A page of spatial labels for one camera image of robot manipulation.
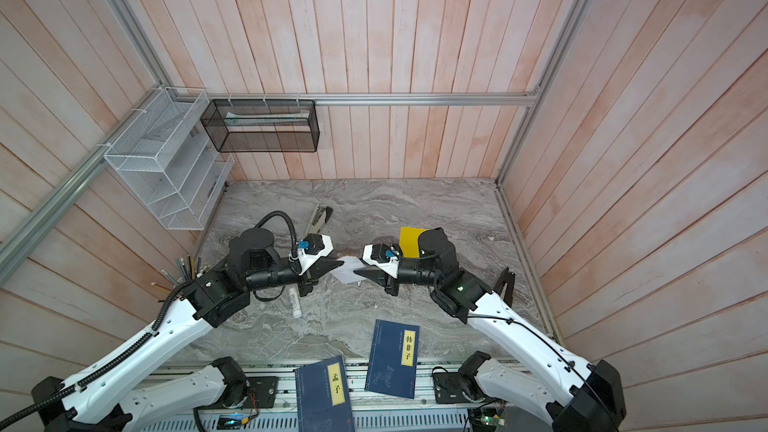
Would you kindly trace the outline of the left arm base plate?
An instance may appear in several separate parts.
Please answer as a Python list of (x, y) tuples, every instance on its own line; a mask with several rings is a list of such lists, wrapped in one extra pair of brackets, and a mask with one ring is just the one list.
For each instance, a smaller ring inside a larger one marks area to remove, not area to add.
[(227, 385), (216, 406), (228, 409), (269, 409), (274, 406), (277, 391), (277, 376), (246, 377), (233, 385)]

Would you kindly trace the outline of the yellow envelope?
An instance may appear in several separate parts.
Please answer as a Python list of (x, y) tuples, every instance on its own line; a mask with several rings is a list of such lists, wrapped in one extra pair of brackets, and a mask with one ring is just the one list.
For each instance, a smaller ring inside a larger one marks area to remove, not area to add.
[(414, 227), (402, 227), (400, 229), (399, 247), (404, 258), (417, 259), (421, 257), (419, 237), (425, 229)]

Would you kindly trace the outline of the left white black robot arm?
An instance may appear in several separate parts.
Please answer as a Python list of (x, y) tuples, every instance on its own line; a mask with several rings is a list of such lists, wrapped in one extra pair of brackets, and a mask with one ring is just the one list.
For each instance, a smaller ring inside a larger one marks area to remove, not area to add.
[(301, 296), (342, 266), (327, 235), (297, 236), (283, 211), (270, 212), (231, 239), (228, 254), (196, 278), (177, 285), (155, 320), (111, 353), (66, 379), (48, 377), (33, 390), (33, 404), (1, 422), (8, 427), (30, 415), (47, 431), (139, 429), (151, 404), (135, 390), (179, 350), (250, 304), (258, 290), (294, 285)]

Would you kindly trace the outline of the red white letter card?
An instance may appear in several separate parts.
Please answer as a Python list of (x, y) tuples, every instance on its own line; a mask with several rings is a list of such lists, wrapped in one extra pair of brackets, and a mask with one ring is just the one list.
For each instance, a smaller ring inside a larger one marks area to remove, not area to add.
[(342, 264), (331, 271), (331, 274), (342, 284), (359, 283), (365, 277), (358, 275), (357, 270), (363, 269), (365, 264), (355, 256), (343, 256), (338, 258)]

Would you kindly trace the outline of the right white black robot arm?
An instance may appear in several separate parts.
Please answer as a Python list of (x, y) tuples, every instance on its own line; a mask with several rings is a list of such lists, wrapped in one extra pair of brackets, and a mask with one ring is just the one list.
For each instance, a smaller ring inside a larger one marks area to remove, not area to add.
[(463, 268), (454, 244), (440, 228), (422, 232), (418, 255), (396, 245), (369, 244), (357, 275), (395, 296), (402, 284), (424, 285), (449, 316), (483, 333), (511, 354), (520, 373), (480, 351), (457, 372), (471, 401), (500, 400), (554, 431), (616, 431), (626, 417), (621, 376), (605, 360), (591, 363), (533, 327), (487, 283)]

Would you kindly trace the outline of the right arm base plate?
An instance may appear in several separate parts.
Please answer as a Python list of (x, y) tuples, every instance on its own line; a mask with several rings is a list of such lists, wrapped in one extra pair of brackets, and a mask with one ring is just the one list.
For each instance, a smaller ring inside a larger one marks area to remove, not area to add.
[(431, 371), (431, 378), (438, 404), (473, 403), (484, 397), (474, 380), (460, 372), (436, 366)]

